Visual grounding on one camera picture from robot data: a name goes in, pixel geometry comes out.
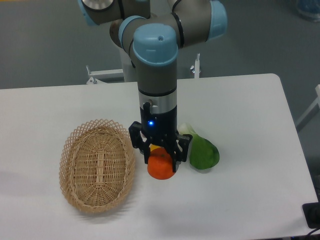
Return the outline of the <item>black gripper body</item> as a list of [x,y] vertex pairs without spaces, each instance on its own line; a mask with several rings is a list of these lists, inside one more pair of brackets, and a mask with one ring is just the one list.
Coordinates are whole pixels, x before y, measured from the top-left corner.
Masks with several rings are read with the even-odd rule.
[[151,144],[173,147],[177,140],[177,106],[163,113],[151,113],[149,102],[140,108],[142,133]]

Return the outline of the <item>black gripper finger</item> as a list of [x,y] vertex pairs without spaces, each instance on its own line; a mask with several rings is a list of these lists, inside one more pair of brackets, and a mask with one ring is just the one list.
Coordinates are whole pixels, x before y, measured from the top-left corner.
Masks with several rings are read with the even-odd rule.
[[144,163],[148,164],[149,157],[151,154],[151,141],[147,138],[147,135],[144,133],[142,124],[137,121],[134,121],[128,128],[128,131],[133,148],[140,150],[144,157]]
[[181,162],[187,161],[189,146],[193,139],[191,134],[175,134],[165,138],[165,150],[172,159],[172,172],[176,173]]

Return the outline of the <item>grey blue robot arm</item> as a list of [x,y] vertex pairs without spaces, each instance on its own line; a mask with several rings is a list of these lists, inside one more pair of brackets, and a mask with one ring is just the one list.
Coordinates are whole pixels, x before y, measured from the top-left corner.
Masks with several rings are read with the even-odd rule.
[[119,20],[118,40],[135,69],[141,120],[128,131],[144,159],[151,145],[171,156],[171,169],[187,160],[192,137],[177,129],[177,56],[179,49],[222,36],[228,26],[218,0],[171,0],[171,13],[152,16],[148,0],[80,0],[89,25]]

